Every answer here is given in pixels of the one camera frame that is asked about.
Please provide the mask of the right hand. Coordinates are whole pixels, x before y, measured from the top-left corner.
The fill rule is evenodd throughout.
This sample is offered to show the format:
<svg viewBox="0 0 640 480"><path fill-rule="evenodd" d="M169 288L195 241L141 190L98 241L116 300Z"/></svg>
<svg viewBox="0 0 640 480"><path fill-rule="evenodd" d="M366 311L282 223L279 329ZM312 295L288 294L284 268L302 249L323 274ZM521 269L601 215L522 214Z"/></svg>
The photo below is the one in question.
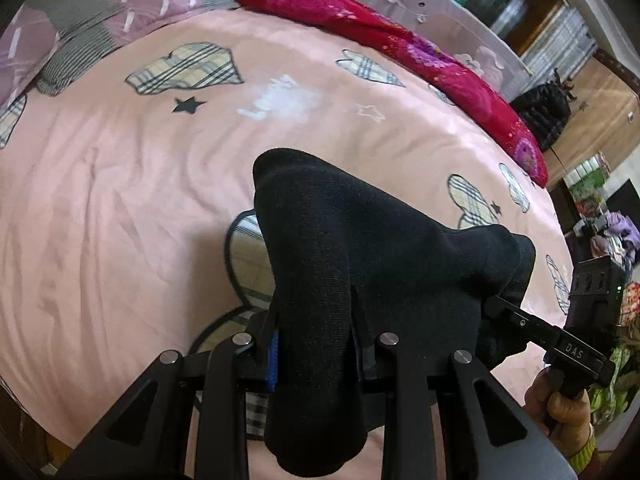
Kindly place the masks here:
<svg viewBox="0 0 640 480"><path fill-rule="evenodd" d="M566 458L591 438L590 401L586 390L573 399L553 391L548 370L541 370L525 393L524 411Z"/></svg>

